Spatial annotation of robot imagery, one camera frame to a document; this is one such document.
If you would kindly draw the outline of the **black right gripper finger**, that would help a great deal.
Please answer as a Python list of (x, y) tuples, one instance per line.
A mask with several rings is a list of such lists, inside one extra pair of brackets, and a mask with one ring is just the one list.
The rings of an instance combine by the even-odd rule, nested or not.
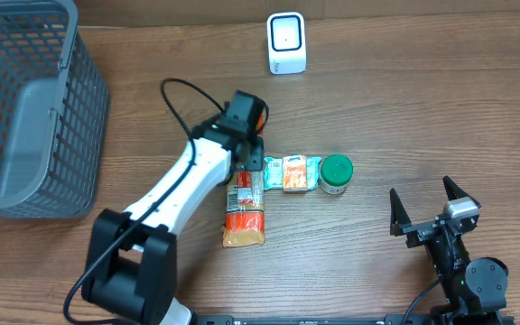
[(398, 237), (403, 235), (404, 229), (410, 227), (412, 223), (396, 190), (391, 189), (389, 195), (391, 204), (390, 235)]
[(474, 199), (472, 196), (470, 196), (466, 191), (464, 191), (461, 187), (459, 187), (450, 176), (445, 175), (442, 178), (443, 186), (446, 191), (448, 200), (457, 200), (462, 198), (469, 198), (471, 199), (476, 206), (480, 209), (481, 204), (478, 200)]

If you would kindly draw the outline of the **green lid jar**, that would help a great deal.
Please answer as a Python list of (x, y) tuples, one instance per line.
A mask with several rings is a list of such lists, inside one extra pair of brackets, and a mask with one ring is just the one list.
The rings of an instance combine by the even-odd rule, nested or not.
[(354, 173), (352, 161), (343, 154), (327, 156), (320, 166), (320, 187), (328, 194), (343, 193)]

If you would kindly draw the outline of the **orange pasta package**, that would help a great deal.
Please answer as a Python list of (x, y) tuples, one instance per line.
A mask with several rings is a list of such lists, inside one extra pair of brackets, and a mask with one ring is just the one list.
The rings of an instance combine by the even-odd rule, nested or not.
[(235, 172), (227, 184), (223, 247), (265, 243), (264, 172)]

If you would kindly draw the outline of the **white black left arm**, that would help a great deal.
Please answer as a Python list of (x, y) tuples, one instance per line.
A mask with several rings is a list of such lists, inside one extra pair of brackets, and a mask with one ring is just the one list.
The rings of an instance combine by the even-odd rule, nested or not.
[(77, 284), (86, 302), (114, 313), (114, 324), (195, 323), (175, 297), (178, 238), (215, 187), (236, 171), (261, 170), (257, 126), (267, 110), (237, 91), (224, 112), (194, 128), (179, 160), (140, 200), (97, 216)]

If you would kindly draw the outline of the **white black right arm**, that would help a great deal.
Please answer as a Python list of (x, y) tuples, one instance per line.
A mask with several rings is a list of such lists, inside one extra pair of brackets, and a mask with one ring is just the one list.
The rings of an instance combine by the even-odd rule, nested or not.
[[(390, 190), (390, 234), (405, 236), (409, 248), (422, 246), (432, 263), (437, 279), (411, 302), (398, 324), (513, 324), (502, 317), (506, 307), (509, 271), (494, 257), (472, 260), (462, 236), (478, 225), (481, 204), (450, 177), (442, 178), (448, 201), (433, 221), (413, 224), (396, 190)], [(426, 315), (414, 315), (418, 303), (436, 286), (444, 292), (446, 303), (431, 308)]]

